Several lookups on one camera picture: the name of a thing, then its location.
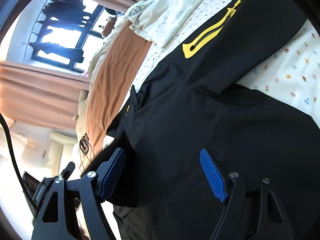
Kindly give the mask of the polka dot white bed sheet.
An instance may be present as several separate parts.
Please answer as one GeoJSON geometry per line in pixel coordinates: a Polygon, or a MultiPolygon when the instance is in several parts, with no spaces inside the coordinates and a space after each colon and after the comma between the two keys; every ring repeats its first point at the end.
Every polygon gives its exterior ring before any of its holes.
{"type": "Polygon", "coordinates": [[[319,149],[319,34],[293,0],[204,0],[151,42],[99,153],[319,149]]]}

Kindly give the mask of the cream crumpled duvet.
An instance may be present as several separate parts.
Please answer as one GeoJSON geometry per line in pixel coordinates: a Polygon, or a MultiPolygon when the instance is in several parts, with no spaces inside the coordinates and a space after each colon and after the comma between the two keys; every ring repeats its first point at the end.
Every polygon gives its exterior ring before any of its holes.
{"type": "Polygon", "coordinates": [[[93,85],[95,78],[97,77],[98,70],[100,65],[106,56],[107,51],[109,50],[111,43],[115,39],[116,35],[119,32],[119,29],[122,26],[124,16],[115,16],[109,17],[107,23],[105,24],[101,36],[103,38],[103,45],[101,48],[94,54],[93,58],[89,63],[87,70],[87,76],[90,78],[90,86],[93,85]]]}

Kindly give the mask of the left pink curtain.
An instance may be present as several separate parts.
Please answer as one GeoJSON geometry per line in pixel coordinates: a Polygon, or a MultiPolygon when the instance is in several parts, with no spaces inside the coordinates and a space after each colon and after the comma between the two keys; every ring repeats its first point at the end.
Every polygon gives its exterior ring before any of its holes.
{"type": "Polygon", "coordinates": [[[75,130],[82,90],[89,90],[83,75],[1,62],[1,113],[16,121],[75,130]]]}

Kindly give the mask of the beige plush toy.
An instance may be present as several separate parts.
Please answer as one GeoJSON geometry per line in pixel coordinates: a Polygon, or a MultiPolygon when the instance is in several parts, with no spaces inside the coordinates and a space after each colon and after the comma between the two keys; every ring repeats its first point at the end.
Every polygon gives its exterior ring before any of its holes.
{"type": "Polygon", "coordinates": [[[79,119],[82,120],[86,116],[88,93],[89,91],[87,90],[80,90],[78,112],[73,116],[74,122],[77,122],[79,119]]]}

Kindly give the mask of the dark hanging clothes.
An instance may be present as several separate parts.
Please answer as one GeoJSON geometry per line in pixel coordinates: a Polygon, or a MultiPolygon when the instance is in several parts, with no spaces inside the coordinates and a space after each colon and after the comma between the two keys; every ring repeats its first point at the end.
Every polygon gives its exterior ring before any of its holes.
{"type": "Polygon", "coordinates": [[[63,57],[68,63],[82,63],[84,52],[76,46],[72,35],[80,35],[80,29],[86,26],[84,17],[90,14],[84,9],[82,0],[51,0],[46,4],[42,9],[45,19],[38,21],[41,29],[37,39],[29,43],[33,53],[43,52],[63,57]]]}

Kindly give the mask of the white crumpled cloth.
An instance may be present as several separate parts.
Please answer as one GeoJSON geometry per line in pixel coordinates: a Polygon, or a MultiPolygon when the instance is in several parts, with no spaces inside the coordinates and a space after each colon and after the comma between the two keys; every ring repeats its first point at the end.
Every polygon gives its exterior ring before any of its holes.
{"type": "Polygon", "coordinates": [[[147,0],[126,13],[131,30],[143,39],[165,47],[204,0],[147,0]]]}

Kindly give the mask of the orange brown blanket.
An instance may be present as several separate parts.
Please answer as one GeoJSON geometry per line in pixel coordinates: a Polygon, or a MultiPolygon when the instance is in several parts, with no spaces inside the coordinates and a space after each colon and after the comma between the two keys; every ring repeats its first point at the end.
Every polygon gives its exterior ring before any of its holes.
{"type": "Polygon", "coordinates": [[[136,35],[126,20],[104,54],[88,96],[85,133],[92,158],[103,149],[103,138],[118,114],[151,42],[136,35]]]}

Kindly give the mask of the large black jacket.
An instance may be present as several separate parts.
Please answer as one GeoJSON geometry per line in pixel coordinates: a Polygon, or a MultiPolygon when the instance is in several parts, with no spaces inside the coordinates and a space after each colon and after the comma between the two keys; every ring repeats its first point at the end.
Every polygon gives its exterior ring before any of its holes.
{"type": "Polygon", "coordinates": [[[292,0],[231,0],[193,56],[181,46],[131,91],[107,134],[126,164],[111,203],[122,239],[319,239],[319,127],[238,80],[275,53],[306,16],[292,0]]]}

